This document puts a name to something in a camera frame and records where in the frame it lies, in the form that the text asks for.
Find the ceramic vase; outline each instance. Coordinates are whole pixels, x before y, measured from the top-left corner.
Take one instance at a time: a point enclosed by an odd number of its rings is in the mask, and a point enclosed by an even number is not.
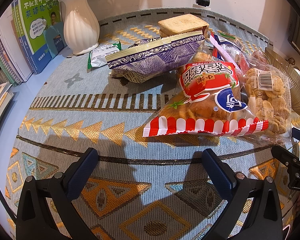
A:
[[[64,37],[73,54],[81,55],[98,47],[100,26],[87,0],[59,0],[66,5]]]

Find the bread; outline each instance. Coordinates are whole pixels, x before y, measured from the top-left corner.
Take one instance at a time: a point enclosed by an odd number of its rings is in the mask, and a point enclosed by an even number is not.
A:
[[[162,20],[158,22],[160,27],[160,37],[168,37],[181,33],[194,32],[202,30],[203,34],[207,38],[207,32],[209,24],[204,20],[192,14],[180,15],[170,19]]]

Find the silver screw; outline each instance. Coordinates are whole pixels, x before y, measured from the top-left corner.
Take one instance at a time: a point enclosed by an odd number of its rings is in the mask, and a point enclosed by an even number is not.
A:
[[[26,182],[30,182],[32,180],[32,176],[26,177]]]
[[[238,179],[244,179],[245,178],[245,175],[241,172],[237,173],[236,176],[237,176]]]
[[[266,177],[266,180],[267,180],[269,183],[272,183],[272,182],[273,182],[273,179],[272,179],[270,176],[267,176],[267,177]]]
[[[62,172],[57,172],[56,174],[54,174],[54,177],[56,179],[60,179],[62,177],[63,173]]]

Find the bag of cookies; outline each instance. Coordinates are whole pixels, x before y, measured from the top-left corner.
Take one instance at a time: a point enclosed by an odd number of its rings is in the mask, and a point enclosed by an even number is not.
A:
[[[256,135],[273,143],[289,142],[291,97],[288,77],[272,65],[246,54],[240,54],[239,64],[244,73],[248,107],[258,119],[269,123],[267,130]]]
[[[268,128],[268,121],[260,121],[241,101],[234,64],[213,61],[202,49],[179,68],[175,95],[146,124],[143,137],[179,133],[242,136]]]

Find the black stripe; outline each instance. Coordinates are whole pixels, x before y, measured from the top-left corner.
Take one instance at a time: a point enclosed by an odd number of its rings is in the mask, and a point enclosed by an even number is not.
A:
[[[32,145],[38,146],[40,148],[48,149],[51,151],[71,155],[71,156],[76,156],[76,157],[81,157],[83,153],[81,152],[76,152],[72,150],[67,150],[63,148],[58,148],[55,146],[39,143],[32,141],[30,139],[21,137],[17,135],[17,139],[30,143]],[[241,157],[245,156],[251,153],[256,153],[263,151],[265,149],[271,148],[273,144],[268,144],[263,147],[259,148],[254,148],[251,150],[247,151],[242,151],[238,153],[231,153],[231,154],[225,154],[225,155],[220,155],[219,158],[220,160],[227,160],[227,159],[232,159],[236,157]],[[110,163],[121,163],[121,164],[131,164],[131,165],[156,165],[156,166],[167,166],[167,165],[189,165],[189,164],[198,164],[201,163],[201,158],[192,158],[192,159],[178,159],[178,160],[146,160],[146,159],[127,159],[127,158],[117,158],[117,157],[109,157],[109,156],[101,156],[99,155],[99,161],[101,162],[110,162]]]

